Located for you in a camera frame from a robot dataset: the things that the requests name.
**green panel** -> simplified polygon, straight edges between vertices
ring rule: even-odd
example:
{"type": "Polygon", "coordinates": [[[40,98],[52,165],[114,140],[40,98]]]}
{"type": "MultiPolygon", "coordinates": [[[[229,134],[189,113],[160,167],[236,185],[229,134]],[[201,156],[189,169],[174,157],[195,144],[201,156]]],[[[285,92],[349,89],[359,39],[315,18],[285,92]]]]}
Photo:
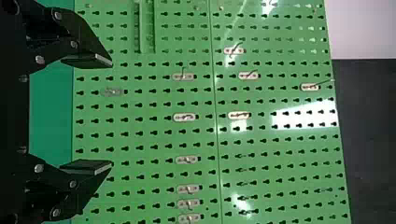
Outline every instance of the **green panel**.
{"type": "MultiPolygon", "coordinates": [[[[39,0],[46,7],[74,8],[73,0],[39,0]]],[[[31,75],[30,152],[60,166],[72,159],[73,68],[49,65],[31,75]]],[[[70,223],[69,220],[56,222],[70,223]]]]}
{"type": "Polygon", "coordinates": [[[76,11],[115,67],[75,70],[73,159],[115,166],[73,223],[350,223],[322,0],[87,0],[76,11]],[[223,53],[235,47],[246,52],[223,53]],[[173,80],[183,73],[195,80],[173,80]],[[188,184],[202,190],[176,192],[188,184]],[[186,199],[203,204],[178,209],[186,199]]]}
{"type": "Polygon", "coordinates": [[[211,2],[223,223],[350,223],[323,1],[211,2]]]}
{"type": "Polygon", "coordinates": [[[204,204],[193,212],[203,214],[207,222],[219,222],[208,4],[201,1],[200,10],[194,11],[193,4],[186,1],[143,3],[143,7],[124,0],[76,4],[78,13],[92,24],[110,51],[115,67],[75,71],[73,159],[107,159],[115,166],[84,216],[76,217],[74,223],[175,222],[189,213],[177,209],[176,203],[195,198],[204,204]],[[154,5],[154,40],[146,38],[148,27],[139,20],[152,13],[148,5],[154,5]],[[178,20],[187,17],[187,12],[194,16],[178,20]],[[142,25],[145,28],[140,30],[145,33],[139,35],[135,26],[142,25]],[[144,46],[154,42],[156,53],[138,50],[134,38],[144,46]],[[173,74],[182,72],[194,73],[196,79],[172,79],[173,74]],[[108,89],[124,93],[103,95],[108,89]],[[176,113],[195,113],[199,118],[174,122],[176,113]],[[201,160],[176,164],[179,156],[201,160]],[[178,186],[190,184],[200,185],[202,190],[193,195],[176,193],[178,186]]]}

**metal bracket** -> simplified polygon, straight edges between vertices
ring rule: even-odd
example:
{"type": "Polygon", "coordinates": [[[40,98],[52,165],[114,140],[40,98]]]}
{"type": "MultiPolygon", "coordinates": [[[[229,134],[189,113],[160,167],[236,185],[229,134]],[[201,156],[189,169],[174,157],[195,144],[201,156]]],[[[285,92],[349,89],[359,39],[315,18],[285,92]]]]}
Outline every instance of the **metal bracket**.
{"type": "Polygon", "coordinates": [[[195,80],[194,73],[175,73],[172,75],[174,81],[193,81],[195,80]]]}
{"type": "Polygon", "coordinates": [[[174,115],[175,122],[189,122],[195,121],[197,119],[197,115],[194,113],[179,113],[174,115]]]}
{"type": "Polygon", "coordinates": [[[177,187],[177,193],[179,194],[193,194],[200,190],[199,185],[182,185],[177,187]]]}
{"type": "Polygon", "coordinates": [[[201,200],[199,199],[189,199],[189,200],[180,200],[177,202],[177,207],[179,209],[188,208],[191,210],[193,207],[201,205],[201,200]]]}
{"type": "Polygon", "coordinates": [[[320,86],[316,83],[303,83],[300,88],[302,91],[318,91],[320,86]]]}
{"type": "Polygon", "coordinates": [[[178,217],[178,223],[180,224],[190,224],[193,222],[198,222],[200,221],[201,214],[187,214],[187,215],[181,215],[178,217]]]}
{"type": "Polygon", "coordinates": [[[259,79],[260,76],[257,70],[255,70],[251,72],[240,72],[238,77],[241,80],[256,80],[259,79]]]}
{"type": "Polygon", "coordinates": [[[177,157],[176,164],[195,164],[198,160],[197,156],[177,157]]]}
{"type": "Polygon", "coordinates": [[[123,90],[119,88],[106,88],[101,91],[101,95],[105,97],[122,96],[123,90]]]}
{"type": "Polygon", "coordinates": [[[229,119],[249,119],[251,117],[251,113],[247,111],[234,111],[228,113],[229,119]]]}

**screw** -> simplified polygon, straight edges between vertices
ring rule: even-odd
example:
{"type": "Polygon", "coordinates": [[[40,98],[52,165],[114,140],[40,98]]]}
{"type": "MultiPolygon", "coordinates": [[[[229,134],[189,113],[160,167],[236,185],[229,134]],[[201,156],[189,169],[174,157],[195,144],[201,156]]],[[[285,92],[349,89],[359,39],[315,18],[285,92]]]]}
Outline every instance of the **screw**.
{"type": "Polygon", "coordinates": [[[18,152],[18,153],[21,153],[21,154],[26,154],[26,152],[27,152],[27,147],[20,147],[20,148],[17,150],[17,152],[18,152]]]}
{"type": "Polygon", "coordinates": [[[71,46],[73,49],[76,49],[76,48],[78,48],[78,44],[77,44],[77,42],[76,42],[76,41],[72,41],[72,42],[70,42],[70,46],[71,46]]]}
{"type": "Polygon", "coordinates": [[[44,165],[43,164],[38,164],[35,166],[35,173],[41,173],[44,171],[44,165]]]}
{"type": "Polygon", "coordinates": [[[55,210],[53,210],[52,212],[52,216],[53,217],[58,217],[61,214],[61,209],[56,208],[55,210]]]}
{"type": "Polygon", "coordinates": [[[75,188],[76,186],[77,186],[77,181],[76,181],[76,180],[70,181],[70,183],[69,183],[70,189],[73,189],[73,188],[75,188]]]}
{"type": "Polygon", "coordinates": [[[20,82],[28,82],[29,81],[29,77],[26,76],[26,75],[22,75],[22,76],[20,76],[19,81],[20,82]]]}
{"type": "Polygon", "coordinates": [[[60,12],[55,12],[54,13],[55,19],[58,21],[62,20],[62,14],[60,12]]]}
{"type": "Polygon", "coordinates": [[[44,60],[44,58],[40,55],[35,56],[35,62],[38,64],[45,64],[46,61],[44,60]]]}

